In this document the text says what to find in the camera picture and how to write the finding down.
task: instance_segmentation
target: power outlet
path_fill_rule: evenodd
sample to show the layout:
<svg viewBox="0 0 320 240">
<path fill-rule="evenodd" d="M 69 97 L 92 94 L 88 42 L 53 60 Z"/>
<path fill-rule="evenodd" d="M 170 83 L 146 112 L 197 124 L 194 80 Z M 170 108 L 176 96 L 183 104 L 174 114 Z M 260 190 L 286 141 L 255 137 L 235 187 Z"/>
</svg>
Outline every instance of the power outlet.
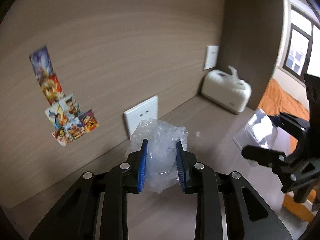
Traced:
<svg viewBox="0 0 320 240">
<path fill-rule="evenodd" d="M 205 58 L 204 70 L 215 67 L 217 63 L 219 46 L 207 46 L 207 56 Z"/>
<path fill-rule="evenodd" d="M 132 135 L 141 120 L 158 119 L 158 96 L 154 96 L 125 111 L 124 116 L 129 135 Z"/>
</svg>

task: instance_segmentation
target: sticker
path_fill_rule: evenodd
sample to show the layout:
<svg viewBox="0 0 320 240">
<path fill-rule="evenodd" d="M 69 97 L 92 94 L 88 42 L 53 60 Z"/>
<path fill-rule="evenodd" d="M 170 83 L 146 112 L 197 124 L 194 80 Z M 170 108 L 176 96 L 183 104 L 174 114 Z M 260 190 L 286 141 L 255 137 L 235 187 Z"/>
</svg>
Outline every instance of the sticker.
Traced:
<svg viewBox="0 0 320 240">
<path fill-rule="evenodd" d="M 66 96 L 55 73 L 42 79 L 40 86 L 50 105 Z"/>
<path fill-rule="evenodd" d="M 98 121 L 94 117 L 92 110 L 89 110 L 88 112 L 82 114 L 79 116 L 79 119 L 84 126 L 84 129 L 86 132 L 92 131 L 94 128 L 98 127 Z"/>
<path fill-rule="evenodd" d="M 29 59 L 39 83 L 54 74 L 46 46 L 30 54 Z"/>
<path fill-rule="evenodd" d="M 61 129 L 63 125 L 68 123 L 68 118 L 63 113 L 60 105 L 58 103 L 53 104 L 50 106 L 46 111 L 45 114 L 49 118 L 50 122 L 53 124 L 55 129 Z"/>
<path fill-rule="evenodd" d="M 79 104 L 75 100 L 73 93 L 59 101 L 63 112 L 67 116 L 68 120 L 75 119 L 82 114 Z"/>
<path fill-rule="evenodd" d="M 66 134 L 63 128 L 53 132 L 52 136 L 55 137 L 58 143 L 60 143 L 63 147 L 66 147 L 67 144 L 74 141 L 73 137 L 69 133 Z"/>
<path fill-rule="evenodd" d="M 74 139 L 77 139 L 85 134 L 84 127 L 78 117 L 69 121 L 63 126 L 63 128 L 65 130 L 65 133 L 69 133 Z"/>
</svg>

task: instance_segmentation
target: window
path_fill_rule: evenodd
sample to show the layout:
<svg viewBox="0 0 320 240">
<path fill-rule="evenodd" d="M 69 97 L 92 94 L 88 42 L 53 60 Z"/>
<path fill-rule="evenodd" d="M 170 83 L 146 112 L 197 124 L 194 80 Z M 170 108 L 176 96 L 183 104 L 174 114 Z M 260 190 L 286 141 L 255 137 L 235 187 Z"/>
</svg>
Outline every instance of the window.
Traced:
<svg viewBox="0 0 320 240">
<path fill-rule="evenodd" d="M 291 9 L 289 46 L 283 69 L 304 82 L 304 74 L 320 77 L 320 29 L 307 15 Z"/>
</svg>

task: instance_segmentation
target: triangular cutout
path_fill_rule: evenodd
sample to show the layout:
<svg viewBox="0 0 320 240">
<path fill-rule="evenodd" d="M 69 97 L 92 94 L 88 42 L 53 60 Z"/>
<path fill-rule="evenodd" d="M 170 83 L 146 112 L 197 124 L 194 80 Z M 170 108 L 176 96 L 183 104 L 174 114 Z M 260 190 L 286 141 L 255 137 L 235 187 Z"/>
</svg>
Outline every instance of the triangular cutout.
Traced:
<svg viewBox="0 0 320 240">
<path fill-rule="evenodd" d="M 268 217 L 268 212 L 246 187 L 241 189 L 250 221 L 254 222 Z"/>
</svg>

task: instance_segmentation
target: window pane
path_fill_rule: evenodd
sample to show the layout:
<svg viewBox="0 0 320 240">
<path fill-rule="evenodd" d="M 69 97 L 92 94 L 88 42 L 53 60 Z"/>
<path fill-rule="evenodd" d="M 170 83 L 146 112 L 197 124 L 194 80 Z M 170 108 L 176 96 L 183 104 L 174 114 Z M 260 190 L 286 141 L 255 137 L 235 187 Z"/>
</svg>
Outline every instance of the window pane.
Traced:
<svg viewBox="0 0 320 240">
<path fill-rule="evenodd" d="M 307 73 L 320 77 L 320 30 L 313 26 L 313 42 Z"/>
<path fill-rule="evenodd" d="M 286 66 L 301 75 L 306 60 L 309 40 L 296 30 L 292 30 L 291 44 Z"/>
<path fill-rule="evenodd" d="M 311 35 L 311 22 L 294 10 L 291 10 L 291 23 Z"/>
</svg>

